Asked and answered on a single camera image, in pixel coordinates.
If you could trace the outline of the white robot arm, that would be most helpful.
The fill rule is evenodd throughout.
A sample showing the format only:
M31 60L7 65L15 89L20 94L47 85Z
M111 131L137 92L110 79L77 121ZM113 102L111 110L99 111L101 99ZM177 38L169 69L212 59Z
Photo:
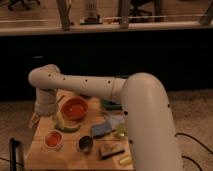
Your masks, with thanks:
M30 71L36 88L34 111L56 113L59 89L108 100L122 106L136 171L184 171L169 100L164 86L149 73L128 78L64 75L54 64Z

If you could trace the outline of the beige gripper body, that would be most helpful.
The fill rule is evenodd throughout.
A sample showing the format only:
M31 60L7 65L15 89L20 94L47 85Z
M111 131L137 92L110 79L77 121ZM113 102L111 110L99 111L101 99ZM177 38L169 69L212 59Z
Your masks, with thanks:
M64 128L64 120L60 112L57 112L51 116L39 116L37 113L33 113L29 121L29 127L30 128L35 127L40 120L52 121L53 123L58 125L60 128Z

